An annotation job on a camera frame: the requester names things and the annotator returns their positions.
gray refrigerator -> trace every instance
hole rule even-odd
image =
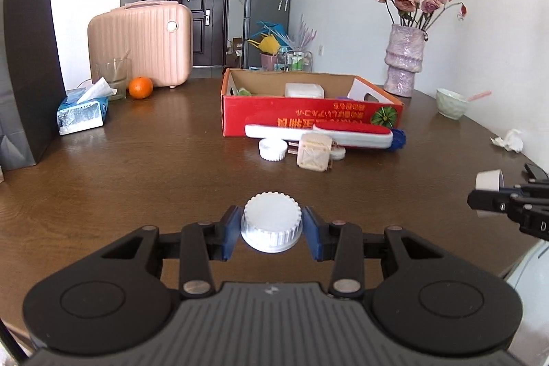
[[[282,8],[278,10],[280,0],[245,0],[244,2],[244,42],[242,45],[242,67],[248,69],[250,67],[261,67],[261,54],[256,47],[248,43],[248,39],[260,41],[261,36],[252,38],[257,32],[262,29],[259,21],[274,22],[282,24],[286,32],[288,31],[288,20],[290,15],[290,7],[284,11],[286,0],[282,3]]]

brown table surface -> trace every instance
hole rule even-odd
[[[158,89],[144,101],[109,106],[102,128],[54,141],[35,167],[7,172],[0,184],[0,316],[22,327],[26,292],[39,280],[107,243],[154,224],[161,232],[219,220],[232,205],[280,191],[325,220],[345,220],[365,232],[399,224],[458,256],[499,274],[535,239],[506,217],[479,219],[467,206],[477,172],[501,168],[521,181],[522,155],[490,142],[489,131],[437,114],[435,101],[414,93],[401,123],[408,137],[398,152],[350,150],[331,171],[299,168],[295,156],[270,163],[257,140],[221,134],[221,80],[192,79]],[[304,238],[280,255],[242,241],[228,263],[212,263],[216,281],[320,281]],[[369,286],[381,280],[368,261]],[[163,280],[176,287],[177,263]]]

pink suitcase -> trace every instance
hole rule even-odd
[[[193,67],[192,14],[180,3],[127,3],[91,20],[88,27],[92,80],[95,65],[129,52],[128,80],[147,76],[156,87],[183,84]]]

purple ceramic vase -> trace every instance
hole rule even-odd
[[[384,89],[390,94],[412,96],[414,77],[423,69],[426,36],[417,28],[393,24],[385,57],[389,69]]]

door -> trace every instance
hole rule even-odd
[[[169,0],[187,6],[193,13],[195,67],[222,67],[227,46],[229,0]]]

